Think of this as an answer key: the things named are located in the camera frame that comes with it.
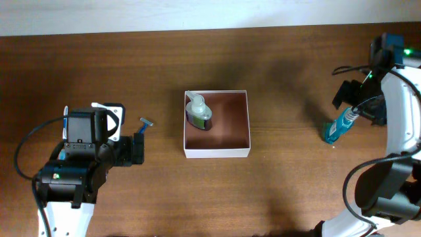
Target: bottle label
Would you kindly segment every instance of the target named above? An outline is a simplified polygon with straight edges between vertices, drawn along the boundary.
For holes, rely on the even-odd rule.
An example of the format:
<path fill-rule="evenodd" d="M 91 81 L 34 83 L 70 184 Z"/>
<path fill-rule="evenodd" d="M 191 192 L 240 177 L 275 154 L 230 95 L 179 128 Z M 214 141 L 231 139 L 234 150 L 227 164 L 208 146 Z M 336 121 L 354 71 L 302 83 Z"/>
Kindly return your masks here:
<path fill-rule="evenodd" d="M 330 127 L 329 136 L 331 136 L 334 132 L 336 132 L 336 121 Z"/>

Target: green indicator light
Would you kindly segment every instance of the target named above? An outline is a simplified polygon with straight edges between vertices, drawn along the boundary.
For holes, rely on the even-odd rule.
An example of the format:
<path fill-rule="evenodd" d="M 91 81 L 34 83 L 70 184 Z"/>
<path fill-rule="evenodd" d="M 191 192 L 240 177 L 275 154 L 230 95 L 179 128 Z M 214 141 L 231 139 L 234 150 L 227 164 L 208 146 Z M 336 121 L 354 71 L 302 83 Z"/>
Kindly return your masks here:
<path fill-rule="evenodd" d="M 412 53 L 412 50 L 410 49 L 404 49 L 403 53 L 405 53 L 406 55 L 410 55 Z"/>

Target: white wall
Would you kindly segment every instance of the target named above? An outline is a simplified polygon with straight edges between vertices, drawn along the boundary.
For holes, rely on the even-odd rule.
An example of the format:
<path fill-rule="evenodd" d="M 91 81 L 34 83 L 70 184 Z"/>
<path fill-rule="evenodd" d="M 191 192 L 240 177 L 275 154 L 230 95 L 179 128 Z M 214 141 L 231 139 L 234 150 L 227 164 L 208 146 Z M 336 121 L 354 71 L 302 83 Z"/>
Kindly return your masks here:
<path fill-rule="evenodd" d="M 412 0 L 0 0 L 0 36 L 421 21 Z"/>

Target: brown table surface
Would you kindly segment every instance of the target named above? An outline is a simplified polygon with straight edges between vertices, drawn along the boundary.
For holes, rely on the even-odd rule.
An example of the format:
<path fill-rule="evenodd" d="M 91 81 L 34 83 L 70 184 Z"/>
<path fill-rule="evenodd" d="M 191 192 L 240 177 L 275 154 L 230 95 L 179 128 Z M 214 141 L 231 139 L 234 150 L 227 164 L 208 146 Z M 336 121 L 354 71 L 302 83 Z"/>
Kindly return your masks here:
<path fill-rule="evenodd" d="M 30 183 L 12 165 L 17 143 L 65 105 L 93 101 L 125 105 L 124 135 L 140 117 L 155 125 L 145 133 L 145 163 L 110 170 L 88 236 L 251 236 L 308 230 L 336 216 L 346 174 L 384 155 L 387 132 L 361 118 L 334 146 L 320 139 L 322 123 L 341 112 L 331 102 L 342 81 L 363 80 L 330 73 L 366 64 L 382 32 L 421 47 L 420 23 L 0 38 L 0 235 L 37 233 Z M 247 90 L 248 158 L 185 158 L 184 90 Z M 61 126 L 24 145 L 26 174 L 48 160 Z M 382 232 L 420 231 L 408 222 Z"/>

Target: blue bottle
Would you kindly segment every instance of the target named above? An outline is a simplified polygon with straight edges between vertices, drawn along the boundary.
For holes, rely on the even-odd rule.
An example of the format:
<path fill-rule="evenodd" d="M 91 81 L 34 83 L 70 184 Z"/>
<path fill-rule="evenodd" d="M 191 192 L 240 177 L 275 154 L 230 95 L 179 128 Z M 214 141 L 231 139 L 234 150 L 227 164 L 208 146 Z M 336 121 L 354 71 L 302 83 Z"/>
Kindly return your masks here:
<path fill-rule="evenodd" d="M 344 110 L 337 120 L 326 127 L 326 131 L 324 132 L 324 141 L 329 144 L 336 142 L 341 135 L 352 128 L 355 119 L 358 117 L 359 115 L 355 113 L 352 108 Z"/>

